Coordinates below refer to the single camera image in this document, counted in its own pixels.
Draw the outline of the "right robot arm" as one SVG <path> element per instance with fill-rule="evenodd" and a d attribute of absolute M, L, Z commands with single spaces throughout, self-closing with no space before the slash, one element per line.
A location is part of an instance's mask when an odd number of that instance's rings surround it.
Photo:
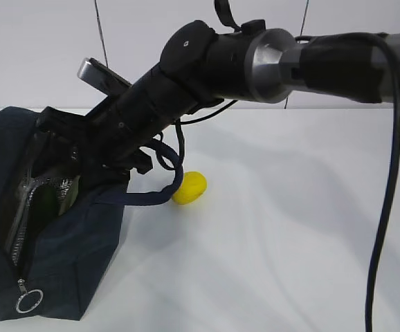
<path fill-rule="evenodd" d="M 128 83 L 94 59 L 82 79 L 105 94 L 85 116 L 42 111 L 46 144 L 36 174 L 52 167 L 86 180 L 127 178 L 152 168 L 143 147 L 180 117 L 224 100 L 275 104 L 294 91 L 334 95 L 400 110 L 400 34 L 294 37 L 250 21 L 220 35 L 202 21 L 176 31 L 159 61 Z"/>

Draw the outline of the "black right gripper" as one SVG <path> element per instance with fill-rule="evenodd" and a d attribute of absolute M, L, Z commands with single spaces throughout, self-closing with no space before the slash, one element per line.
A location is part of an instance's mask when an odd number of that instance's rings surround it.
<path fill-rule="evenodd" d="M 84 189 L 123 182 L 135 168 L 152 168 L 142 151 L 156 152 L 162 167 L 183 180 L 185 142 L 180 117 L 186 112 L 186 89 L 169 79 L 135 83 L 109 96 L 85 116 L 46 107 L 36 123 L 45 144 L 35 159 L 36 175 L 79 176 Z"/>

